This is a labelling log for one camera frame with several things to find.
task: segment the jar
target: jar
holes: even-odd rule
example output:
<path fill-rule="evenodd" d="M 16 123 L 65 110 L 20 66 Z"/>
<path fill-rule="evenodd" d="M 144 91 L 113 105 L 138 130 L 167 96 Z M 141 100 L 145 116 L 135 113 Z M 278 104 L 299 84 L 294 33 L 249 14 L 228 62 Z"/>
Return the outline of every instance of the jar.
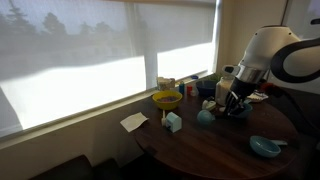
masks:
<path fill-rule="evenodd" d="M 221 106 L 226 106 L 226 98 L 230 91 L 233 79 L 234 76 L 222 77 L 216 85 L 215 101 Z"/>

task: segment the dark wooden table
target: dark wooden table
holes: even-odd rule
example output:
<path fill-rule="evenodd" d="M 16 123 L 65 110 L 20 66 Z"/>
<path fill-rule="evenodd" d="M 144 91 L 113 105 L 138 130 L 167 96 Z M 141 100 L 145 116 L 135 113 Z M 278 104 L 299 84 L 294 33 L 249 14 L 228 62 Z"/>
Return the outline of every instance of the dark wooden table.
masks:
<path fill-rule="evenodd" d="M 162 110 L 147 98 L 142 113 L 149 118 L 134 130 L 141 148 L 172 171 L 204 179 L 263 179 L 286 170 L 297 155 L 298 133 L 280 111 L 267 103 L 253 104 L 246 120 L 217 119 L 203 126 L 197 114 L 201 97 L 185 96 L 172 112 L 182 118 L 182 129 L 171 133 L 161 126 Z M 252 135 L 289 143 L 275 158 L 257 155 L 249 146 Z"/>

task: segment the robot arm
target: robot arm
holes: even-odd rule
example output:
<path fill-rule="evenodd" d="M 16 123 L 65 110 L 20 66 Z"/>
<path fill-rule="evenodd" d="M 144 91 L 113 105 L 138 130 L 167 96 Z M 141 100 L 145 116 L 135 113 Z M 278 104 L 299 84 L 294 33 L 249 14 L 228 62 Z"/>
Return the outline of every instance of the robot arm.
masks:
<path fill-rule="evenodd" d="M 320 77 L 320 38 L 301 41 L 288 27 L 265 26 L 252 37 L 238 66 L 224 66 L 235 76 L 226 102 L 227 115 L 243 111 L 242 103 L 270 69 L 285 82 L 302 83 Z"/>

